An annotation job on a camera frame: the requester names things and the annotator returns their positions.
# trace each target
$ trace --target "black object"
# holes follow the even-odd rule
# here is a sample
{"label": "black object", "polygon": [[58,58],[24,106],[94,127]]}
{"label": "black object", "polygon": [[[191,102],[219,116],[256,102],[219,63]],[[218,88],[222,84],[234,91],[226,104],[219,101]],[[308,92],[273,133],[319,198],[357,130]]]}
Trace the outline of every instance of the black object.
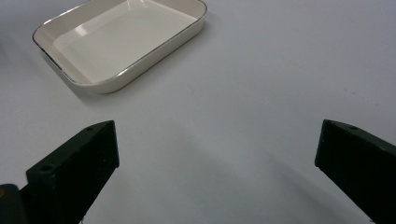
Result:
{"label": "black object", "polygon": [[0,186],[0,223],[78,224],[119,165],[114,121],[92,125],[30,168],[20,191]]}
{"label": "black object", "polygon": [[315,165],[373,222],[396,223],[396,147],[357,127],[324,120]]}

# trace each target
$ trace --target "enamel tray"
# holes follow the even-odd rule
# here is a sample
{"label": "enamel tray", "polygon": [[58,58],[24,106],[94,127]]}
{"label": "enamel tray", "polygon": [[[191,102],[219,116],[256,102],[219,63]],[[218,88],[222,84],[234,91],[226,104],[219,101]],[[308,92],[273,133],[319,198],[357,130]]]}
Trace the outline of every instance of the enamel tray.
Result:
{"label": "enamel tray", "polygon": [[91,0],[33,40],[74,85],[113,92],[197,35],[206,10],[200,0]]}

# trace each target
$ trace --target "white tray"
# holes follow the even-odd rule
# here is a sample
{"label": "white tray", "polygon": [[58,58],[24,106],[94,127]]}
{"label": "white tray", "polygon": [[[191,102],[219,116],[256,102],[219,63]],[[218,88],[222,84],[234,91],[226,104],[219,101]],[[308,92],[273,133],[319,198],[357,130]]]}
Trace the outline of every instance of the white tray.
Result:
{"label": "white tray", "polygon": [[91,0],[46,21],[33,40],[74,84],[116,91],[197,35],[200,0]]}

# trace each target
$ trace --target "gray surface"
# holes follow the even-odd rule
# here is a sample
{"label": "gray surface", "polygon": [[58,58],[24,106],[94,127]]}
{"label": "gray surface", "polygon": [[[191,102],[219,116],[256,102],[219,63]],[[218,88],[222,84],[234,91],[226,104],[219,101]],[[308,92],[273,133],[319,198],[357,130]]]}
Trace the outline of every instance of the gray surface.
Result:
{"label": "gray surface", "polygon": [[126,88],[70,89],[31,39],[77,0],[0,3],[0,180],[116,121],[120,169],[84,223],[369,223],[314,166],[323,119],[396,144],[396,3],[215,1]]}

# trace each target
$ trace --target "dish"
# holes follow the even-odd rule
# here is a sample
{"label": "dish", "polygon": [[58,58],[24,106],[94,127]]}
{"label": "dish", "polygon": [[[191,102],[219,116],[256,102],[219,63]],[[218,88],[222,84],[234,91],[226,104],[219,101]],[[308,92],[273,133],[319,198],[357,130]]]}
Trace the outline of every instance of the dish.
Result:
{"label": "dish", "polygon": [[91,0],[46,21],[33,40],[76,86],[119,90],[197,35],[201,0]]}

